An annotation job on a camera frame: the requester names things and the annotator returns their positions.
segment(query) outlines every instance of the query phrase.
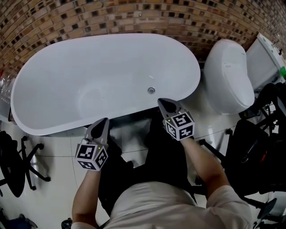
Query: toilet seat lid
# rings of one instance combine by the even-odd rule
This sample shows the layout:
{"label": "toilet seat lid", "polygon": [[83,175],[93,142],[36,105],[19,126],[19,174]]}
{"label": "toilet seat lid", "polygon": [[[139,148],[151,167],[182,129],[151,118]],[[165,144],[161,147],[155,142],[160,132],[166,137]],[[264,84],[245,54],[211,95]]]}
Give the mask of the toilet seat lid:
{"label": "toilet seat lid", "polygon": [[240,64],[224,63],[223,76],[236,101],[242,106],[250,107],[254,103],[254,91],[247,70]]}

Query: freestanding bathtub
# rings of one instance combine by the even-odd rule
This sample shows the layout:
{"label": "freestanding bathtub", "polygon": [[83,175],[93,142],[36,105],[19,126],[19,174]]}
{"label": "freestanding bathtub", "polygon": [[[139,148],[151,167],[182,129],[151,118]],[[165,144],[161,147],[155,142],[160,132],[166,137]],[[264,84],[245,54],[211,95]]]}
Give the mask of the freestanding bathtub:
{"label": "freestanding bathtub", "polygon": [[181,100],[200,80],[193,53],[156,34],[113,34],[52,44],[30,58],[12,90],[18,126],[48,135]]}

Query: person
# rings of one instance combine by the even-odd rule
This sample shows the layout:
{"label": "person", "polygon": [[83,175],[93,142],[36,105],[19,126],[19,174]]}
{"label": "person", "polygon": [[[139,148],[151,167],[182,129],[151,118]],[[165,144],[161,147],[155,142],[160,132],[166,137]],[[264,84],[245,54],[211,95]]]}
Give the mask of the person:
{"label": "person", "polygon": [[[110,216],[104,228],[250,229],[250,208],[230,186],[220,163],[193,139],[176,141],[157,113],[145,145],[144,165],[135,169],[108,140],[109,158],[100,172],[87,171],[74,198],[72,229],[95,229],[97,199]],[[187,179],[186,156],[206,186],[206,208],[196,205]]]}

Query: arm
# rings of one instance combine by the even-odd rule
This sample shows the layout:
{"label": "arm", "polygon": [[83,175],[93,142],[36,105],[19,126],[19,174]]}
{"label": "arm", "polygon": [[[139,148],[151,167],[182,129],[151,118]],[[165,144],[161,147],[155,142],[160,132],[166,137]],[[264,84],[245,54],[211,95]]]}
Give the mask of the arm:
{"label": "arm", "polygon": [[193,139],[186,138],[181,140],[185,152],[193,162],[199,177],[205,182],[207,188],[207,198],[219,187],[230,185],[221,164],[199,146]]}
{"label": "arm", "polygon": [[72,222],[83,222],[96,227],[98,186],[101,172],[87,171],[77,190],[72,206]]}

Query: white t-shirt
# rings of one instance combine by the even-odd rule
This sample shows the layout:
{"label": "white t-shirt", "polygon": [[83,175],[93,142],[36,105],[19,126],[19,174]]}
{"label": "white t-shirt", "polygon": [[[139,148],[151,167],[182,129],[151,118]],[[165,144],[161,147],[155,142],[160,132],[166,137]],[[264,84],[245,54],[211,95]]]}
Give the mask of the white t-shirt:
{"label": "white t-shirt", "polygon": [[[250,208],[230,186],[218,188],[206,208],[184,190],[160,182],[136,184],[116,201],[105,229],[250,229]],[[94,229],[74,223],[71,229]]]}

